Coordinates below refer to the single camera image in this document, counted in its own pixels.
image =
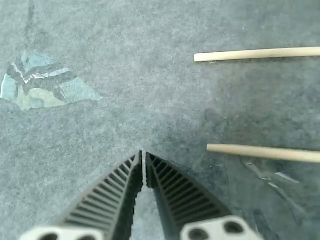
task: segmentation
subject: screw hole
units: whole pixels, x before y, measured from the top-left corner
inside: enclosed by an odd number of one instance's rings
[[[195,228],[189,232],[189,238],[191,240],[206,240],[209,236],[204,230]]]
[[[93,236],[83,236],[81,238],[79,238],[78,240],[96,240],[95,237]]]
[[[44,236],[42,236],[39,240],[57,240],[58,235],[55,233],[49,233]]]
[[[240,234],[244,231],[240,224],[233,221],[224,224],[224,230],[229,234]]]

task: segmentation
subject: wooden dowel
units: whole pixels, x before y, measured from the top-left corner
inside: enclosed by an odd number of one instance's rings
[[[196,53],[195,62],[239,60],[239,59],[264,59],[264,58],[291,58],[320,56],[320,47],[293,47],[260,50],[222,51]]]
[[[225,153],[255,158],[281,159],[297,162],[320,163],[320,152],[293,150],[284,148],[270,148],[259,146],[229,145],[229,144],[208,144],[206,149],[209,152]]]

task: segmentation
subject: wooden stick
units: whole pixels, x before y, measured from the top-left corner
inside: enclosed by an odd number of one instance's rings
[[[196,53],[195,62],[223,61],[238,59],[291,58],[320,56],[320,47],[293,47],[244,51],[222,51]]]
[[[255,158],[282,159],[297,162],[320,163],[320,152],[318,151],[228,144],[208,144],[206,149],[209,152],[250,156]]]

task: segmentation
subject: crumpled plastic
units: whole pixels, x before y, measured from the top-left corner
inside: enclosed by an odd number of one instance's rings
[[[22,111],[103,98],[68,68],[43,53],[24,51],[4,75],[0,98]]]

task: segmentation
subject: gray carpet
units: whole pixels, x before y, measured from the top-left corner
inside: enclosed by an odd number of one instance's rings
[[[0,0],[1,79],[24,50],[37,50],[103,100],[21,111],[0,99],[1,239],[52,223],[139,149],[185,168],[265,239],[320,239],[320,165],[205,151],[207,143],[320,151],[320,58],[193,60],[319,46],[318,0],[30,1]],[[131,238],[164,239],[151,190],[136,207]]]

